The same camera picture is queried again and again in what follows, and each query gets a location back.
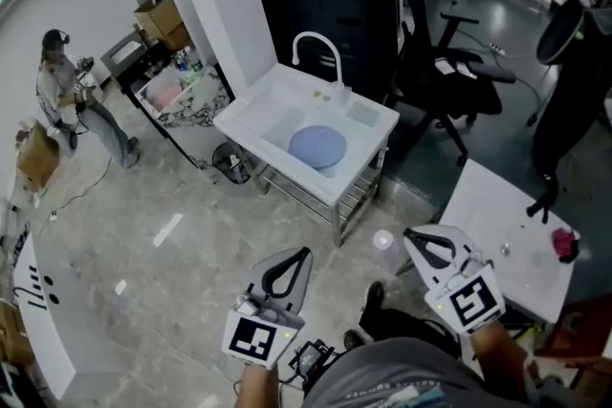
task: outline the black office chair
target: black office chair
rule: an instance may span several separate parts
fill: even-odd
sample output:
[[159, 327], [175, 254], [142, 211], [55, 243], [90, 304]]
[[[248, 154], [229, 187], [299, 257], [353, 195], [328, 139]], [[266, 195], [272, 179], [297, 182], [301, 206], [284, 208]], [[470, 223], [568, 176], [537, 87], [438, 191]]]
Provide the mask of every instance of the black office chair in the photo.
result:
[[[469, 152], [449, 117], [468, 116], [468, 123], [473, 123], [478, 114], [501, 113], [501, 101], [493, 82], [514, 83], [515, 75], [510, 70], [484, 65], [477, 54], [448, 47], [460, 23], [478, 24], [478, 20], [441, 12], [442, 18], [448, 21], [447, 27], [439, 45], [432, 46], [425, 1], [408, 0], [408, 3], [414, 17], [414, 33], [411, 34], [407, 25], [402, 24], [404, 46], [398, 59], [395, 83], [385, 105], [393, 108], [400, 101], [427, 112], [412, 131], [406, 150], [416, 144], [432, 121], [439, 119], [459, 147], [461, 157], [457, 163], [463, 165]], [[445, 58], [455, 69], [458, 62], [465, 63], [476, 78], [459, 72], [443, 75], [435, 67], [438, 58]]]

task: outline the person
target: person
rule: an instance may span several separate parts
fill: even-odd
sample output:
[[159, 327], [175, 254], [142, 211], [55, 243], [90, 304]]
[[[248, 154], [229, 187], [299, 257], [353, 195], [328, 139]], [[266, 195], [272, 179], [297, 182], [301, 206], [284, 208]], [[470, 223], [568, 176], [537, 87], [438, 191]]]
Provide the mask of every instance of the person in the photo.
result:
[[140, 158], [139, 141], [128, 139], [113, 115], [93, 97], [93, 88], [78, 81], [77, 68], [64, 54], [70, 37], [50, 30], [42, 38], [42, 55], [36, 81], [36, 94], [49, 122], [65, 133], [81, 123], [98, 136], [111, 157], [123, 168]]
[[[455, 351], [445, 352], [449, 343], [430, 343], [436, 337], [431, 333], [424, 335], [422, 327], [417, 329], [416, 336], [413, 330], [401, 331], [406, 321], [414, 326], [415, 321], [421, 320], [383, 309], [383, 301], [384, 286], [376, 282], [367, 292], [360, 321], [380, 341], [366, 345], [356, 332], [347, 332], [344, 343], [348, 352], [323, 368], [324, 373], [306, 394], [302, 408], [528, 405], [532, 396], [523, 368], [527, 354], [501, 323], [492, 322], [470, 338], [483, 381], [453, 358]], [[276, 369], [247, 366], [236, 408], [277, 408], [278, 383]], [[557, 399], [557, 403], [547, 406], [570, 404]]]

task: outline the bottle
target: bottle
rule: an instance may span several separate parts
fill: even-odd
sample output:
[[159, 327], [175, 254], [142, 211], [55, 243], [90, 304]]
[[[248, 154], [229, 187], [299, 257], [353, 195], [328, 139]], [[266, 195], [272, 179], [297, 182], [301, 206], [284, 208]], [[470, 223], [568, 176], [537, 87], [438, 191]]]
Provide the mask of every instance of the bottle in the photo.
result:
[[175, 63], [176, 63], [176, 68], [178, 68], [181, 72], [186, 72], [187, 62], [185, 60], [185, 55], [184, 55], [183, 50], [180, 50], [176, 53]]
[[377, 231], [372, 242], [375, 261], [390, 274], [397, 275], [410, 260], [404, 242], [395, 240], [385, 229]]
[[191, 70], [200, 72], [204, 68], [202, 61], [200, 61], [200, 56], [198, 56], [195, 50], [191, 50], [190, 46], [185, 46], [185, 54], [187, 64]]

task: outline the black trash bin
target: black trash bin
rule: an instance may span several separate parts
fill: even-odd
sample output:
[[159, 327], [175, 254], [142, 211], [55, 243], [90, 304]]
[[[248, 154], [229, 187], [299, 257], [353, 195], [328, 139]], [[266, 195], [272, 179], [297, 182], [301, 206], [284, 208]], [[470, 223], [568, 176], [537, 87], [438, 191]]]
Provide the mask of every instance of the black trash bin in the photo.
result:
[[220, 144], [212, 154], [212, 164], [233, 183], [245, 183], [251, 177], [229, 143]]

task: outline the white tape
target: white tape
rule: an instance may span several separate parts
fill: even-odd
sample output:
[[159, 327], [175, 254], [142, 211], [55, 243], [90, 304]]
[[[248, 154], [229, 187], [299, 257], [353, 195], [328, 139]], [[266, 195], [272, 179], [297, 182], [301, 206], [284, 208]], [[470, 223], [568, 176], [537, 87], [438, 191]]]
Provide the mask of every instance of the white tape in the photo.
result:
[[168, 235], [170, 233], [172, 233], [172, 230], [174, 229], [174, 227], [183, 219], [183, 215], [180, 213], [177, 213], [174, 215], [174, 217], [170, 220], [170, 222], [164, 226], [160, 232], [157, 234], [157, 236], [153, 239], [153, 246], [154, 247], [158, 247], [159, 245], [161, 245], [164, 240], [168, 237]]
[[117, 296], [121, 296], [121, 293], [125, 289], [125, 286], [127, 286], [127, 283], [124, 279], [121, 279], [119, 283], [115, 286], [115, 293], [117, 294]]

